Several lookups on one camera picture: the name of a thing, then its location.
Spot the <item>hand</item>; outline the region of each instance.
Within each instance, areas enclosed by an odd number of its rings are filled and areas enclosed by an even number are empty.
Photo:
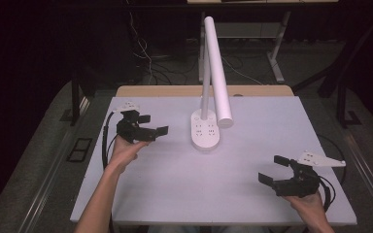
[[[119,173],[124,172],[126,166],[138,157],[137,152],[149,143],[150,142],[137,142],[135,144],[130,144],[122,139],[121,136],[117,136],[114,143],[112,157],[107,168],[113,167]]]
[[[319,191],[302,198],[297,196],[285,196],[283,198],[289,201],[290,205],[298,211],[299,216],[308,225],[311,232],[334,232],[326,219]]]

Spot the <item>dark floor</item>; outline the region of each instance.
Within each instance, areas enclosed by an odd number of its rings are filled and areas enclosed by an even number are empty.
[[[153,50],[151,69],[145,62],[145,77],[138,84],[199,84],[197,43],[186,42],[189,56],[174,59],[165,51]],[[220,43],[224,58],[227,84],[276,84],[265,53],[273,46],[268,41],[249,41],[238,47],[233,42]],[[278,63],[293,86],[331,64],[339,54],[342,43],[292,42],[283,44]],[[336,232],[373,232],[373,116],[356,95],[348,91],[347,110],[353,111],[361,125],[348,129],[335,119],[336,94],[320,98],[317,89],[321,81],[297,91],[305,110],[319,136],[327,156],[347,161],[344,191],[356,212],[358,225],[335,227]],[[99,89],[82,105],[82,116],[76,126],[62,121],[71,109],[71,87],[68,83],[53,99],[21,161],[0,196],[0,232],[70,232],[75,198],[90,160],[109,101],[116,91]],[[75,142],[92,139],[83,163],[66,161]],[[342,170],[335,170],[341,179]],[[272,227],[283,232],[281,227]],[[302,232],[292,227],[286,232]],[[121,227],[123,232],[135,232],[134,227]]]

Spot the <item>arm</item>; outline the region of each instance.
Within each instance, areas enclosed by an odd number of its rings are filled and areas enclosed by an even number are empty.
[[[284,199],[289,201],[290,205],[296,209],[312,233],[334,232],[326,219],[319,192],[303,198],[297,196],[286,196]]]
[[[148,142],[129,144],[117,136],[111,160],[89,199],[75,232],[108,232],[119,175],[126,165],[137,158],[136,153],[147,144]]]

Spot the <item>white desk lamp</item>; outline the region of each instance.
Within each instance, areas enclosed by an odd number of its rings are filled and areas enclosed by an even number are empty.
[[[210,79],[212,80],[217,114],[208,109]],[[228,128],[233,123],[214,20],[211,17],[206,17],[201,108],[193,112],[190,117],[193,145],[198,150],[214,149],[220,141],[219,128]]]

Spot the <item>cable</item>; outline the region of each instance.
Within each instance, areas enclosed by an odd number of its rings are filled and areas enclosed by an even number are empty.
[[[317,134],[317,136],[327,140],[330,144],[332,144],[338,150],[338,152],[341,156],[341,159],[345,161],[344,153],[341,151],[341,149],[332,140],[330,140],[329,138],[327,138],[327,137],[325,137],[324,135],[321,135],[321,134]],[[341,185],[344,183],[346,177],[347,177],[347,166],[344,167],[343,174],[341,176],[341,180],[340,180]]]
[[[153,75],[153,78],[155,79],[155,85],[158,85],[158,78],[155,75]]]
[[[223,58],[224,58],[225,60],[227,60],[226,57],[228,57],[228,58],[235,58],[236,60],[238,60],[238,62],[239,62],[240,64],[237,65],[237,66],[232,66],[234,69],[240,69],[240,68],[244,67],[244,63],[242,62],[242,60],[241,60],[238,56],[232,56],[232,55],[224,55],[224,56],[223,56]]]
[[[327,211],[328,208],[329,208],[330,202],[331,202],[331,191],[329,190],[329,187],[327,185],[325,185],[325,183],[322,180],[320,180],[320,184],[323,187],[323,192],[324,192],[324,196],[325,196],[325,198],[323,200],[323,209],[325,211]]]
[[[136,52],[133,52],[133,54],[135,56],[137,56],[137,57],[147,58],[149,60],[150,80],[148,81],[148,84],[150,84],[151,83],[151,79],[153,78],[153,71],[151,70],[153,60],[147,54],[148,44],[147,44],[147,42],[144,39],[142,39],[142,38],[139,37],[139,34],[138,34],[138,32],[137,32],[137,30],[135,29],[135,26],[134,26],[134,18],[133,18],[133,15],[132,15],[131,12],[129,12],[129,17],[130,17],[130,21],[129,21],[130,23],[129,24],[130,24],[130,26],[132,28],[132,31],[135,33],[135,40],[137,41],[137,43],[138,43],[139,47],[141,48],[142,53],[145,55],[145,57],[137,54]],[[141,45],[141,41],[140,40],[142,40],[145,43],[145,46]]]
[[[108,156],[108,154],[109,154],[109,150],[110,150],[110,148],[111,148],[112,143],[113,143],[114,140],[117,138],[117,135],[115,135],[115,137],[111,140],[111,143],[108,145],[107,156]]]
[[[258,81],[258,80],[256,80],[256,79],[253,79],[253,78],[251,78],[251,77],[249,77],[249,76],[246,76],[246,75],[244,75],[244,74],[242,74],[242,73],[240,73],[240,72],[238,72],[237,70],[235,70],[232,66],[231,66],[231,64],[229,64],[229,62],[225,59],[225,58],[223,58],[223,57],[221,57],[222,58],[222,60],[224,60],[225,61],[225,63],[235,72],[235,73],[237,73],[238,75],[240,75],[240,76],[242,76],[242,77],[245,77],[245,78],[247,78],[247,79],[250,79],[250,80],[252,80],[252,81],[255,81],[255,82],[257,82],[258,84],[261,84],[261,85],[263,85],[263,83],[261,83],[260,81]]]
[[[321,177],[321,176],[320,176],[320,178],[321,178],[322,180],[326,181],[326,182],[331,186],[331,188],[332,188],[333,196],[332,196],[332,198],[331,198],[330,201],[329,201],[329,205],[331,205],[332,202],[334,202],[335,197],[337,196],[337,193],[335,192],[335,187],[334,187],[334,186],[332,185],[332,183],[331,183],[329,180],[327,180],[326,178]]]
[[[239,39],[238,40],[238,44],[239,44],[238,47],[231,52],[227,52],[225,56],[229,56],[231,54],[234,54],[234,53],[238,52],[248,43],[249,40],[250,39]]]
[[[158,71],[158,70],[155,70],[155,69],[153,69],[156,73],[158,73],[158,74],[160,74],[161,76],[163,76],[163,77],[165,77],[165,79],[167,80],[167,83],[169,83],[169,84],[171,84],[172,85],[172,82],[171,82],[171,80],[169,79],[169,77],[167,76],[167,75],[165,75],[164,73],[162,73],[162,72],[160,72],[160,71]]]
[[[173,71],[173,70],[170,70],[170,69],[166,68],[166,67],[163,66],[163,65],[160,65],[160,64],[154,63],[153,65],[158,66],[158,67],[164,69],[165,71],[157,70],[157,69],[154,69],[154,68],[153,68],[153,70],[155,70],[156,72],[159,72],[159,74],[165,76],[165,78],[166,78],[167,76],[166,76],[164,73],[170,73],[170,74],[175,74],[175,75],[182,75],[182,76],[184,76],[184,78],[185,78],[185,80],[184,80],[184,84],[187,84],[188,76],[186,75],[186,73],[188,73],[188,72],[190,72],[191,70],[193,70],[193,68],[195,67],[196,63],[197,63],[197,59],[194,59],[192,66],[191,66],[190,68],[188,68],[187,70],[185,70],[185,71]]]
[[[110,112],[108,115],[108,118],[105,122],[104,129],[103,129],[103,135],[102,135],[102,165],[105,170],[105,168],[108,165],[108,154],[107,154],[107,142],[108,142],[108,128],[109,128],[109,121],[112,117],[112,115],[115,113],[115,111]]]

